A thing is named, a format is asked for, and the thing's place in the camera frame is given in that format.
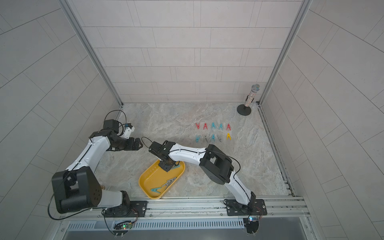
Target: gray marble surface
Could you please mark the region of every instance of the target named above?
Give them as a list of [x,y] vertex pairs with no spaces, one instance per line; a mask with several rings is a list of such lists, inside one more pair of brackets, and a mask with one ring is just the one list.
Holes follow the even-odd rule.
[[[222,142],[215,144],[225,154],[241,164],[238,176],[257,195],[286,195],[285,185],[272,152],[260,115],[255,106],[249,116],[237,113],[238,103],[133,103],[124,105],[123,111],[135,131],[131,137],[148,137],[163,143],[165,140],[189,147],[206,147],[204,135],[221,134]],[[195,123],[200,122],[200,129]],[[208,130],[203,129],[207,123]],[[211,130],[212,122],[216,129]],[[224,130],[218,130],[220,123]],[[226,140],[227,133],[232,140]],[[144,139],[147,146],[150,142]],[[106,152],[96,169],[100,184],[108,190],[125,190],[130,197],[146,197],[138,184],[140,175],[157,158],[143,147],[139,151]],[[235,170],[238,164],[233,161]],[[230,197],[224,185],[211,181],[203,170],[186,164],[183,176],[164,194],[164,197]]]

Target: black mounting plate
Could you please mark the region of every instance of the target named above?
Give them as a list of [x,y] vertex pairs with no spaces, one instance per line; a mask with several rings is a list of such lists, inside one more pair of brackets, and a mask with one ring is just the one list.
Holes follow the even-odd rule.
[[[227,205],[229,205],[229,206],[232,206],[233,204],[237,203],[237,201],[235,199],[227,199],[226,202],[227,202]],[[263,199],[255,199],[252,202],[252,209],[253,209],[253,211],[252,211],[251,216],[258,216],[258,215],[260,215],[260,211],[257,208],[259,208],[262,211],[261,212],[262,216],[268,214],[267,211],[266,211],[265,202],[264,202]],[[231,207],[229,207],[229,209],[227,207],[227,214],[228,214],[228,216],[244,216],[243,213],[237,212],[237,211],[235,211]]]

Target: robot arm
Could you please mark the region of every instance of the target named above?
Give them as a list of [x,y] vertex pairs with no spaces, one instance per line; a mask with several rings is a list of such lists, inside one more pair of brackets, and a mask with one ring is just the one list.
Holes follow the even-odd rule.
[[232,160],[212,144],[207,148],[193,148],[169,141],[162,145],[153,142],[149,152],[161,160],[159,166],[166,172],[179,161],[199,165],[212,181],[225,185],[240,204],[248,205],[254,196],[233,172]]

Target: yellow tray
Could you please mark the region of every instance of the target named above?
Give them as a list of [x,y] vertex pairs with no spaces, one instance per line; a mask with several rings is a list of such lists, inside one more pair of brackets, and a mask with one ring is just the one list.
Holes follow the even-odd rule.
[[139,178],[140,188],[150,199],[161,198],[185,171],[184,162],[180,162],[169,172],[161,169],[159,162],[160,160],[157,160]]

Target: sparkly microphone handle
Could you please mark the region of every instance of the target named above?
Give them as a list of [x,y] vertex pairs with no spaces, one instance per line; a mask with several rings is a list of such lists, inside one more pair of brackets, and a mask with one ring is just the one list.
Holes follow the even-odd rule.
[[254,84],[252,85],[252,90],[251,93],[248,95],[247,100],[245,101],[244,106],[249,107],[249,104],[251,104],[253,98],[255,97],[257,91],[260,90],[260,85],[259,84]]

